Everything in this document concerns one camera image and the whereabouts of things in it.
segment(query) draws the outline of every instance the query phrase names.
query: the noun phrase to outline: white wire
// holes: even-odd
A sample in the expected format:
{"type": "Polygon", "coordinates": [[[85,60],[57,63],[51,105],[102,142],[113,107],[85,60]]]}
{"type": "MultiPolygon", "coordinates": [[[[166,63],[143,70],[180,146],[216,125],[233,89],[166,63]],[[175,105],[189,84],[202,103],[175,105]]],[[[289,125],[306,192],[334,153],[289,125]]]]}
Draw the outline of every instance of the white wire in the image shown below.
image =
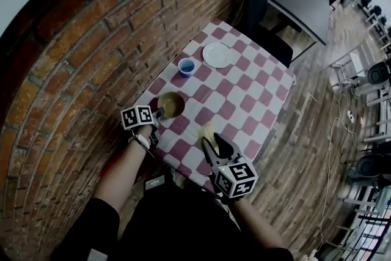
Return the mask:
{"type": "Polygon", "coordinates": [[[356,146],[356,143],[357,143],[357,136],[356,136],[356,133],[353,132],[353,131],[349,131],[348,128],[345,126],[345,124],[343,123],[342,121],[342,117],[341,117],[341,98],[342,96],[344,96],[344,98],[346,99],[346,106],[345,106],[345,111],[347,112],[348,111],[348,99],[346,97],[345,94],[341,94],[340,95],[340,98],[338,99],[338,115],[339,117],[336,117],[331,125],[331,129],[330,129],[330,141],[329,141],[329,158],[328,158],[328,171],[327,171],[327,185],[326,185],[326,195],[324,197],[324,207],[323,207],[323,211],[322,211],[322,220],[320,222],[320,236],[321,236],[321,244],[320,244],[320,247],[318,250],[316,250],[316,252],[318,252],[322,246],[323,246],[323,233],[322,233],[322,225],[323,225],[323,221],[324,221],[324,212],[326,211],[326,206],[327,206],[327,195],[329,194],[329,183],[330,183],[330,172],[331,172],[331,167],[330,167],[330,159],[331,159],[331,139],[332,139],[332,129],[336,123],[336,121],[340,121],[343,128],[348,132],[350,133],[351,137],[352,137],[352,142],[353,142],[353,146],[356,146]]]}

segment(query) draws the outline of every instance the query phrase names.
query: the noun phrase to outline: brick wall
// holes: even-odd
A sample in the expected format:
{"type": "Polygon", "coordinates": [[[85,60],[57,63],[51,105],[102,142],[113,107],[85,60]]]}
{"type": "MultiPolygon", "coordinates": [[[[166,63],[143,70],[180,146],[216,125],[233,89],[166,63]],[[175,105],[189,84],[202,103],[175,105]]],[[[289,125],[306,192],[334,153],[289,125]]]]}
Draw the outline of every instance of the brick wall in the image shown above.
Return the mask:
{"type": "Polygon", "coordinates": [[[232,0],[30,0],[0,38],[0,241],[42,260],[83,208],[131,106],[232,0]]]}

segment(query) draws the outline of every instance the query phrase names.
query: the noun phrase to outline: dark table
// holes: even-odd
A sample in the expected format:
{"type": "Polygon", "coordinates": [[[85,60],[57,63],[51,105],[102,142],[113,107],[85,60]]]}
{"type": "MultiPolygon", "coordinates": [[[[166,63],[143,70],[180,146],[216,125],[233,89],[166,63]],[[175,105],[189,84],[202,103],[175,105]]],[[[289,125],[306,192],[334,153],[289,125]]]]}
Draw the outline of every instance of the dark table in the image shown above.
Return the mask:
{"type": "Polygon", "coordinates": [[[268,2],[314,39],[314,42],[299,56],[316,43],[327,44],[331,11],[329,0],[268,0],[268,2]]]}

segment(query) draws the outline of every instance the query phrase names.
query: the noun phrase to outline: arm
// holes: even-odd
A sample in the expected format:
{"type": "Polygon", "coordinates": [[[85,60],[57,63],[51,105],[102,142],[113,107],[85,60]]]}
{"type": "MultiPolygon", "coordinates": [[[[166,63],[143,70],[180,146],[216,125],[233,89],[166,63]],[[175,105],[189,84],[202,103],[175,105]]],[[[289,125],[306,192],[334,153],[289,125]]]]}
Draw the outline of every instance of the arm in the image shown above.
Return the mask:
{"type": "MultiPolygon", "coordinates": [[[[146,125],[141,127],[137,133],[148,139],[151,132],[151,125],[146,125]]],[[[145,153],[144,148],[136,141],[131,141],[125,153],[100,180],[92,197],[107,202],[119,213],[130,195],[145,153]]]]}
{"type": "Polygon", "coordinates": [[[234,201],[230,209],[241,230],[249,232],[262,247],[284,248],[280,235],[261,217],[247,199],[234,201]]]}

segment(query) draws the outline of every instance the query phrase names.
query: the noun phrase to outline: blue cup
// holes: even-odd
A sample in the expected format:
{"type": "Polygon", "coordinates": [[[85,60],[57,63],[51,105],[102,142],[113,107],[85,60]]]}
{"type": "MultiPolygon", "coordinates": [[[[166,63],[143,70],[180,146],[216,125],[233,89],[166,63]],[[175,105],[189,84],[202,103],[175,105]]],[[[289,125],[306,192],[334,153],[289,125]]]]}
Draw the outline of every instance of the blue cup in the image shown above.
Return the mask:
{"type": "Polygon", "coordinates": [[[184,78],[188,78],[193,75],[196,65],[190,58],[184,58],[178,63],[179,72],[184,78]]]}

